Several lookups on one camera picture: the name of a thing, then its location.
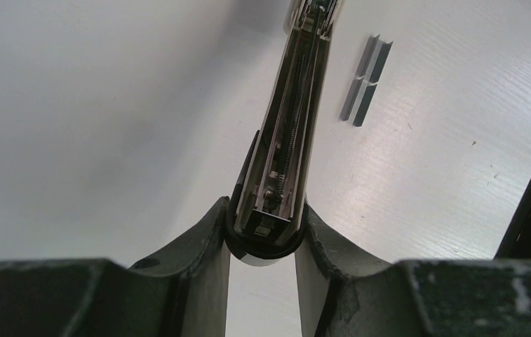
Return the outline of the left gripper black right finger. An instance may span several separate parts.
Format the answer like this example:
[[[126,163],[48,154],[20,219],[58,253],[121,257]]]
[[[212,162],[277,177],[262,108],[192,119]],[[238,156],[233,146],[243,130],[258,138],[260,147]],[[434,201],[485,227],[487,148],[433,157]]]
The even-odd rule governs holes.
[[[303,336],[531,336],[531,260],[388,263],[310,207],[303,227]]]

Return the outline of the silver staple strip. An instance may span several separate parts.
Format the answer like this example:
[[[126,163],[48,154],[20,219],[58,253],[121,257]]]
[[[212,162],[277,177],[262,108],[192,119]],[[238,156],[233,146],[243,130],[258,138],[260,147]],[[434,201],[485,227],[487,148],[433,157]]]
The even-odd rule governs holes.
[[[384,41],[380,39],[380,35],[370,35],[356,68],[355,79],[376,84],[380,80],[392,46],[392,41]]]
[[[340,119],[352,126],[361,127],[375,94],[377,83],[363,77],[355,77],[349,87],[346,100],[340,112]]]

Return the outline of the silver black staple remover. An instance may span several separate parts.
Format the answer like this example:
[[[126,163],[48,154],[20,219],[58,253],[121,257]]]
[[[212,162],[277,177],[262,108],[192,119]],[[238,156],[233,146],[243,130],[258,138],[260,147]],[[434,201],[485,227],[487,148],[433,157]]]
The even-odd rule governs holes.
[[[227,211],[225,240],[262,267],[292,254],[306,230],[306,186],[334,25],[341,1],[293,1],[271,100]]]

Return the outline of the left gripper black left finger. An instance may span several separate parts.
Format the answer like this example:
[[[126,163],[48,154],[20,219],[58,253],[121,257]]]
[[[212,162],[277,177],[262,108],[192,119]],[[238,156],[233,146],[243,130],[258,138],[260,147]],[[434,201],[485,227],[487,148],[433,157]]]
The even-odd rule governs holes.
[[[106,258],[0,260],[0,336],[223,336],[229,200],[130,267]]]

